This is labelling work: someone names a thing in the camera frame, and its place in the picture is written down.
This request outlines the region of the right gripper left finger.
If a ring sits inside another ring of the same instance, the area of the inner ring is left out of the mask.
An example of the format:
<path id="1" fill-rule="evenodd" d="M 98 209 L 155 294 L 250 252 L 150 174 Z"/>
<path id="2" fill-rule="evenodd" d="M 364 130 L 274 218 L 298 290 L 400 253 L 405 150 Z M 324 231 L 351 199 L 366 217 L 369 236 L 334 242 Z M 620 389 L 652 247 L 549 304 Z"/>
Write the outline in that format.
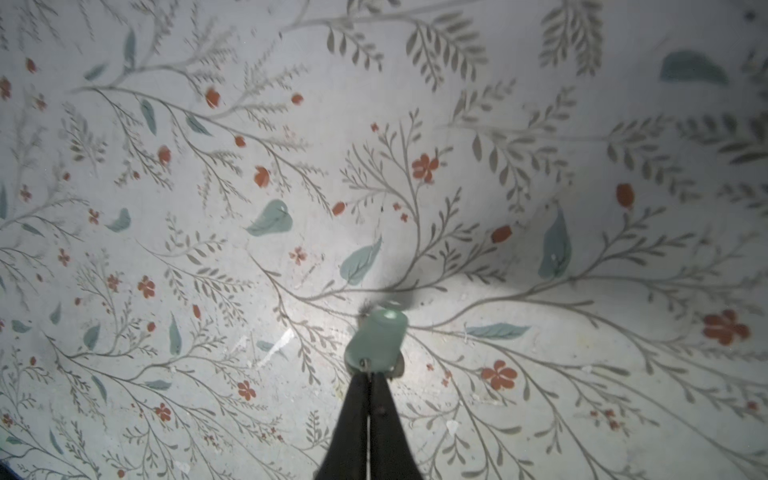
<path id="1" fill-rule="evenodd" d="M 369 395 L 369 376 L 353 375 L 317 480 L 367 478 Z"/>

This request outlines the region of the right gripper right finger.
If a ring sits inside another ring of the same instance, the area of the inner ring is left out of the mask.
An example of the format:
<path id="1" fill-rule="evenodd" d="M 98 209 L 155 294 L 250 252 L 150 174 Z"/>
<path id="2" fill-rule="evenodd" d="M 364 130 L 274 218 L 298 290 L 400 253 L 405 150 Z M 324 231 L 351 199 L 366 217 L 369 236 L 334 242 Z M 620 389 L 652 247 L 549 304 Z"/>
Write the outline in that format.
<path id="1" fill-rule="evenodd" d="M 377 480 L 422 480 L 383 373 L 370 376 L 370 475 Z"/>

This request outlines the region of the key with green cap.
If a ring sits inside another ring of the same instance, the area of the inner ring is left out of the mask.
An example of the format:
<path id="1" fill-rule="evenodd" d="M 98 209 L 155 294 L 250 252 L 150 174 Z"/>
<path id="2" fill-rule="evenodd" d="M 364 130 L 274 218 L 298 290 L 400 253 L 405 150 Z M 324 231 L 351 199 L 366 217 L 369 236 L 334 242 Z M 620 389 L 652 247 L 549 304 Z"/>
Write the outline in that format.
<path id="1" fill-rule="evenodd" d="M 405 371 L 401 352 L 409 319 L 406 307 L 396 300 L 365 304 L 357 315 L 357 330 L 344 351 L 344 362 L 352 374 L 381 373 L 400 378 Z"/>

